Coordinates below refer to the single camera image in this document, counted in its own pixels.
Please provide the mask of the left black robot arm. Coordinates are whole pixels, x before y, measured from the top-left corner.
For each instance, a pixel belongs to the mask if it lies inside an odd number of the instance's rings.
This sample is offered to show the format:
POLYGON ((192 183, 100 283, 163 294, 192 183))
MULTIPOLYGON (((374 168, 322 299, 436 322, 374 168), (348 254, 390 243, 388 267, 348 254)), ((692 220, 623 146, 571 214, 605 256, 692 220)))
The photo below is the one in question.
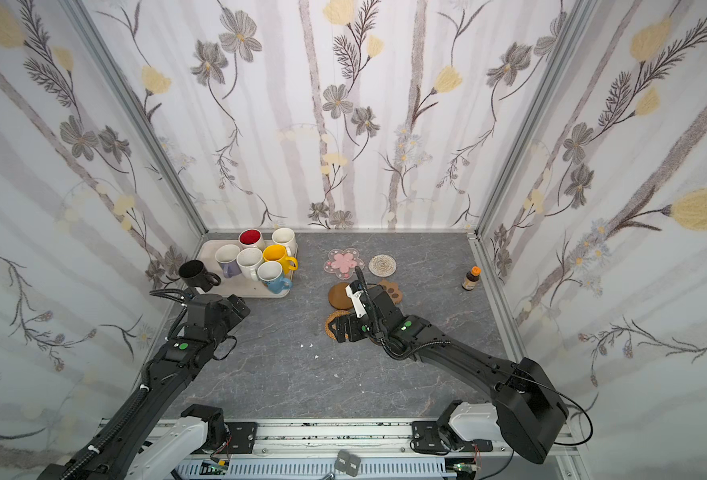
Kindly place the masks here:
POLYGON ((219 452, 233 439, 223 409, 188 407, 168 433, 147 445, 168 407, 217 359, 215 352, 250 310, 237 296, 180 291, 184 309, 167 342, 142 369, 138 389, 110 422, 66 464, 50 464, 41 479, 163 479, 197 450, 219 452))

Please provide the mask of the white braided round coaster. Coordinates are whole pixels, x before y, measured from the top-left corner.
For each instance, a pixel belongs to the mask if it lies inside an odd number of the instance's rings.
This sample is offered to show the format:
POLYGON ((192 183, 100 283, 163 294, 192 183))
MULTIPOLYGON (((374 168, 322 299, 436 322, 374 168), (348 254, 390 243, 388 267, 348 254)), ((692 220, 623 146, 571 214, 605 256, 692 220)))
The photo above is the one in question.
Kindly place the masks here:
POLYGON ((379 278, 388 278, 397 271, 397 261, 391 255, 376 255, 369 262, 369 271, 379 278))

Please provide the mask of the pink cherry blossom coaster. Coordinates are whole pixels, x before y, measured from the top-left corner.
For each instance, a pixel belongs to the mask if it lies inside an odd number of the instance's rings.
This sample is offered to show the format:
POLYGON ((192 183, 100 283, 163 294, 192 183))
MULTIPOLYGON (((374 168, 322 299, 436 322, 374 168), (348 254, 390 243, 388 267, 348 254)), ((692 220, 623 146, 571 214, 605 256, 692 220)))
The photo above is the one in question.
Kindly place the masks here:
POLYGON ((355 248, 334 249, 329 252, 328 261, 324 265, 325 272, 335 275, 339 280, 355 279, 355 270, 365 268, 365 261, 355 248))

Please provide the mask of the woven rattan round coaster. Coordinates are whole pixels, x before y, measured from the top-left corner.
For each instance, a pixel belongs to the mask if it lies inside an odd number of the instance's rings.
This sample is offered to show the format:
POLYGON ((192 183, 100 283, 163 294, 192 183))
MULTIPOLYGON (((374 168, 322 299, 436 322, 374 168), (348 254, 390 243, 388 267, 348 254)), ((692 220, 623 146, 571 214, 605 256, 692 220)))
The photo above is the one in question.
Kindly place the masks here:
POLYGON ((340 327, 338 320, 346 317, 350 314, 347 310, 336 310, 329 315, 325 322, 325 332, 329 338, 336 340, 338 343, 346 343, 348 341, 346 328, 340 327))

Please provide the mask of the brown round wooden coaster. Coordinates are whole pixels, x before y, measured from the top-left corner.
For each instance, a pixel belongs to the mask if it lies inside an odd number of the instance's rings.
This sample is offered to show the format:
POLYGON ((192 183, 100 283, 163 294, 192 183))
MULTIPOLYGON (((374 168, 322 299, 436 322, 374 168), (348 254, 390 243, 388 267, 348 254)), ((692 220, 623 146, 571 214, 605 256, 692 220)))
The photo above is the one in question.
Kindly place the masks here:
POLYGON ((353 300, 347 294, 349 284, 340 282, 335 284, 329 291, 328 299, 335 310, 351 310, 354 308, 353 300))

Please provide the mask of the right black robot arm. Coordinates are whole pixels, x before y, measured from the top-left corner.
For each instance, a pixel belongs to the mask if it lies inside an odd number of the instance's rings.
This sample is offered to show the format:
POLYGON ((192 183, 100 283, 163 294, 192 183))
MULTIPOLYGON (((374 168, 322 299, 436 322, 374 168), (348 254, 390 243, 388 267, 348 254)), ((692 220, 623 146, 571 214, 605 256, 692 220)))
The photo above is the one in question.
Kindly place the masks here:
POLYGON ((355 272, 351 283, 331 288, 335 307, 325 328, 339 343, 369 340, 395 361, 439 367, 481 392, 487 401, 453 400, 437 420, 415 422, 411 449, 425 455, 488 450, 503 442, 519 457, 542 464, 571 416, 589 412, 559 392, 543 367, 527 357, 505 360, 441 331, 431 321, 405 315, 387 287, 355 272))

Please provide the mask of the blue mug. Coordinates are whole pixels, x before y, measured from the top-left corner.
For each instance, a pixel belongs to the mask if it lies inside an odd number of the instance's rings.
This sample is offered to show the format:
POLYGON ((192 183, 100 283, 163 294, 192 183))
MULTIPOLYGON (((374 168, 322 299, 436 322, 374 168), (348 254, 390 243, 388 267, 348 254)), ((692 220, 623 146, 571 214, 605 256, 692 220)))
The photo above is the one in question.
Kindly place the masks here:
POLYGON ((285 276, 282 264, 277 261, 264 262, 258 269, 258 277, 271 294, 285 294, 293 286, 292 280, 285 276))

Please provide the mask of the yellow mug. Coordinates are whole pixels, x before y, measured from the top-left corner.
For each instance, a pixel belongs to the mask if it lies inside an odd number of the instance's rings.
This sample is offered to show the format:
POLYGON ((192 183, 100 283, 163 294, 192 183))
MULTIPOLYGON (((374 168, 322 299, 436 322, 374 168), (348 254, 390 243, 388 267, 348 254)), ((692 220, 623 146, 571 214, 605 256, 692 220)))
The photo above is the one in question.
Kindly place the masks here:
POLYGON ((292 254, 289 254, 286 246, 281 244, 267 246, 264 250, 264 260, 265 262, 278 262, 282 266, 285 275, 299 269, 298 260, 292 254))

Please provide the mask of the brown paw print coaster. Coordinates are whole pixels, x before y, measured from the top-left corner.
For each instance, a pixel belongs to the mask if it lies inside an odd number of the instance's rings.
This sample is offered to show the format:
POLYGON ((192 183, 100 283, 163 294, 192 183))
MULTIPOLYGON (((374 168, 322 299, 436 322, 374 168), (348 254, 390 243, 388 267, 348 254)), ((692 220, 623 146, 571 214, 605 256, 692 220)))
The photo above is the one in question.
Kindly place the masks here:
POLYGON ((397 283, 381 280, 379 282, 379 286, 383 287, 383 291, 389 294, 389 297, 391 297, 391 301, 393 301, 393 303, 400 304, 403 301, 403 292, 401 292, 401 288, 399 288, 397 283))

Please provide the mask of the beige plastic tray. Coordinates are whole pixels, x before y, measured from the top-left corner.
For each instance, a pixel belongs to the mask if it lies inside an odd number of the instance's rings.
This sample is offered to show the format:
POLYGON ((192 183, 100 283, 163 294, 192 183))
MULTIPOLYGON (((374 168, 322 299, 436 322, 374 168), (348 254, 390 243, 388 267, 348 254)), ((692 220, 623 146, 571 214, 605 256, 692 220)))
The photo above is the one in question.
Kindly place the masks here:
POLYGON ((224 297, 234 294, 248 299, 280 299, 289 295, 291 289, 294 286, 294 272, 290 272, 288 275, 286 275, 287 278, 290 278, 292 280, 293 286, 288 292, 282 295, 271 294, 271 292, 267 290, 267 287, 260 280, 258 282, 253 282, 248 278, 245 278, 243 274, 231 279, 223 278, 223 274, 221 274, 221 268, 215 260, 215 253, 220 247, 226 244, 240 245, 237 240, 208 241, 202 246, 198 257, 196 259, 193 259, 203 261, 205 263, 205 266, 207 267, 207 270, 214 272, 215 274, 218 274, 221 277, 222 284, 213 288, 208 293, 220 294, 224 297))

